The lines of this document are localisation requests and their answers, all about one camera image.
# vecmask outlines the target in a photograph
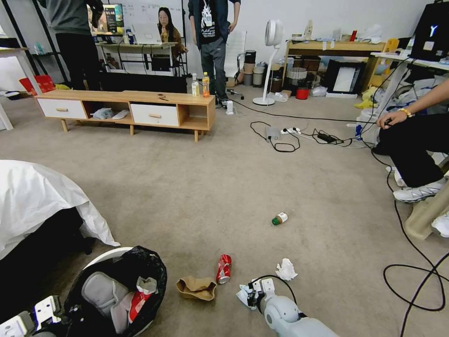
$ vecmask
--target laptop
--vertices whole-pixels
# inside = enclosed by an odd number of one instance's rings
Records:
[[[132,30],[138,44],[162,44],[159,28],[154,22],[133,24]]]
[[[411,58],[439,61],[449,52],[449,2],[428,4],[415,30]]]

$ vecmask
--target hand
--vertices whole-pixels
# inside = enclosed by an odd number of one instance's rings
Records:
[[[235,29],[235,26],[237,26],[237,23],[235,21],[229,25],[228,27],[229,33],[232,33],[232,31]]]
[[[385,125],[385,121],[387,119],[391,119],[391,122],[389,122],[389,125]],[[393,126],[397,123],[404,122],[407,119],[407,114],[404,111],[395,111],[395,112],[389,112],[385,114],[384,116],[380,117],[377,120],[377,125],[380,126],[382,129],[388,129],[390,126]]]

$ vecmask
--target hair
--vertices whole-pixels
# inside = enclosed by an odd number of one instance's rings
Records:
[[[168,40],[169,42],[174,41],[174,25],[172,21],[172,14],[170,13],[170,10],[167,7],[160,7],[158,12],[158,28],[159,28],[159,34],[162,33],[162,25],[159,21],[159,14],[164,11],[165,14],[168,16],[168,25],[167,25],[167,31],[168,31]]]

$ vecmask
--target coke can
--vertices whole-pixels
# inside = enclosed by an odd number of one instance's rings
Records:
[[[224,284],[231,278],[232,259],[229,255],[223,254],[218,260],[217,282]]]

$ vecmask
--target person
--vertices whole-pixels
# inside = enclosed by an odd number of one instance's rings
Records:
[[[192,26],[193,42],[200,51],[203,71],[210,77],[210,93],[216,95],[216,104],[227,101],[224,63],[226,41],[228,35],[235,29],[240,14],[241,0],[229,1],[234,4],[232,23],[227,21],[228,0],[188,1],[188,17]]]
[[[188,52],[188,49],[181,42],[181,34],[173,25],[172,15],[167,7],[159,8],[158,28],[162,42],[178,43],[175,47],[172,47],[173,61],[178,59],[179,54]]]
[[[100,62],[98,51],[90,33],[87,6],[96,13],[103,11],[101,0],[38,0],[47,9],[50,27],[55,31],[61,56],[69,71],[72,87],[86,90],[86,76],[89,90],[100,90]]]
[[[408,187],[394,192],[396,200],[418,202],[437,194],[446,184],[440,167],[427,151],[449,152],[449,113],[415,116],[416,113],[449,99],[449,80],[433,88],[406,109],[389,112],[377,120],[383,147]],[[432,226],[449,237],[449,212]]]

